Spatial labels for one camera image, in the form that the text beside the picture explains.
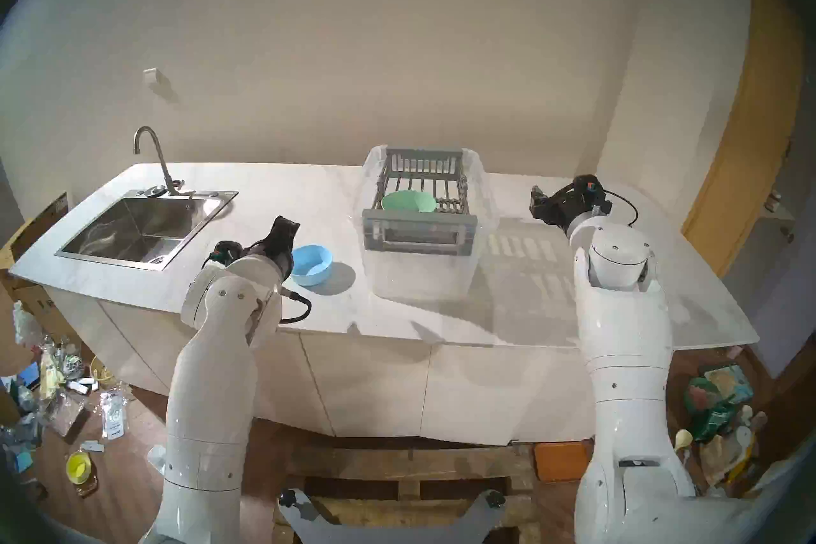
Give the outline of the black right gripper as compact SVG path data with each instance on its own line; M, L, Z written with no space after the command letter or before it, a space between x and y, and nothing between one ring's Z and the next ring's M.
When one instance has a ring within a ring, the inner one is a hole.
M550 226L568 232L570 225L580 216L607 216L612 209L604 189L561 189L552 196L545 194L538 185L530 190L532 217Z

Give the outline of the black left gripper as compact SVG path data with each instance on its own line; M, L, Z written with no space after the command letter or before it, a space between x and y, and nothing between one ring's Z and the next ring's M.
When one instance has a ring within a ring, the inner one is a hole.
M277 216L270 232L258 242L258 253L279 268L281 276L290 276L294 269L294 242L300 224L283 216Z

